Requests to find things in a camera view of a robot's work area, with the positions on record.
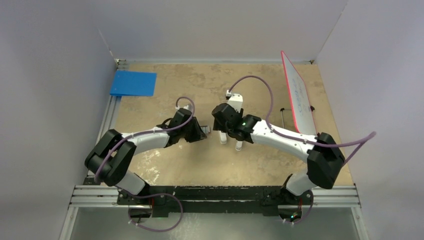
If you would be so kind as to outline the white stapler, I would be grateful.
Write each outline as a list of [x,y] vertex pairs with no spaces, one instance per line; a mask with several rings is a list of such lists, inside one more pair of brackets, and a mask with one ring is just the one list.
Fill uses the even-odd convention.
[[219,140],[220,140],[220,143],[222,145],[225,145],[227,143],[227,134],[223,131],[220,131],[219,132]]

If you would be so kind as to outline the small white staple remover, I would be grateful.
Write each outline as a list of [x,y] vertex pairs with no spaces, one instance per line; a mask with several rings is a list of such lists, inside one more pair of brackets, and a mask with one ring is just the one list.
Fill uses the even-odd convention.
[[241,151],[243,147],[243,141],[237,141],[236,145],[235,145],[235,150],[236,151]]

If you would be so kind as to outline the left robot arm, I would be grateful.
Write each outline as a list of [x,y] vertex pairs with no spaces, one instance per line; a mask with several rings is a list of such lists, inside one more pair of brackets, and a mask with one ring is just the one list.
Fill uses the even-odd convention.
[[97,181],[125,190],[132,201],[142,205],[149,199],[150,185],[129,170],[133,157],[146,151],[171,147],[181,139],[194,143],[206,137],[192,111],[179,108],[173,117],[150,130],[137,133],[108,130],[88,154],[84,165],[94,173]]

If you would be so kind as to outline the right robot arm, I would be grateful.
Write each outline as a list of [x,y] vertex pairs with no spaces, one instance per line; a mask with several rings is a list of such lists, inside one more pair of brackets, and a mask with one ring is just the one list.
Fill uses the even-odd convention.
[[290,175],[280,196],[294,203],[304,192],[320,187],[332,189],[345,163],[341,150],[327,133],[302,135],[272,124],[260,117],[237,112],[227,103],[217,105],[211,112],[214,130],[222,131],[237,141],[260,144],[289,153],[306,163],[306,168]]

